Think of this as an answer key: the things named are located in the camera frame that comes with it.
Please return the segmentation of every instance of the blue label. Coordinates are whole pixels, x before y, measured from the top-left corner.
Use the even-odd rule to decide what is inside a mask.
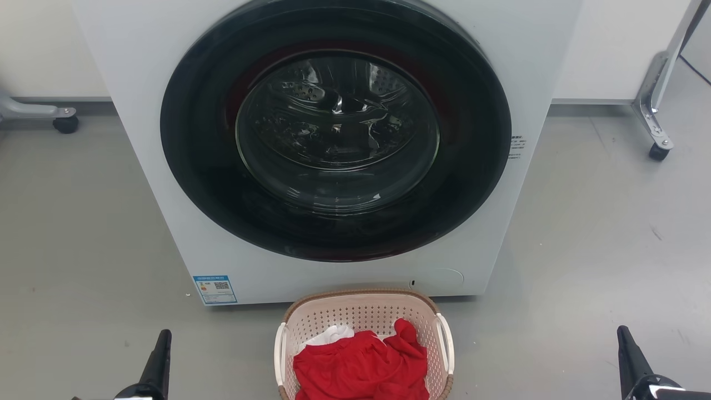
[[[237,304],[232,283],[226,275],[193,276],[198,293],[205,305]]]

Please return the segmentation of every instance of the door glass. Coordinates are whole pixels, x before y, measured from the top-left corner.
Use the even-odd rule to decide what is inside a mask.
[[[254,178],[289,203],[359,214],[399,199],[437,155],[439,129],[424,94],[369,60],[329,56],[263,78],[235,124]]]

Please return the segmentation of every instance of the white washing machine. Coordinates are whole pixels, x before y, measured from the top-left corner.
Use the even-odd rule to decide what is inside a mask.
[[[197,291],[229,305],[482,294],[580,0],[73,6]]]

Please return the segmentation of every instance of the sticker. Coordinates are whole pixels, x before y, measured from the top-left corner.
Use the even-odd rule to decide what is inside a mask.
[[[511,137],[511,151],[508,153],[508,159],[520,159],[521,150],[526,147],[526,139],[523,136]]]
[[[193,276],[198,292],[207,304],[237,304],[235,291],[226,275]]]

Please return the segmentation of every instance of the white wall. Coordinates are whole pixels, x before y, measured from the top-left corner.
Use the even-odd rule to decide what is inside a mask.
[[[711,80],[711,7],[699,21],[681,55],[701,75]]]
[[[0,88],[22,97],[106,97],[69,0],[0,0]]]
[[[554,97],[634,98],[689,1],[586,0]],[[109,95],[69,0],[0,0],[0,87],[23,97]]]
[[[585,0],[555,99],[632,100],[690,0]]]

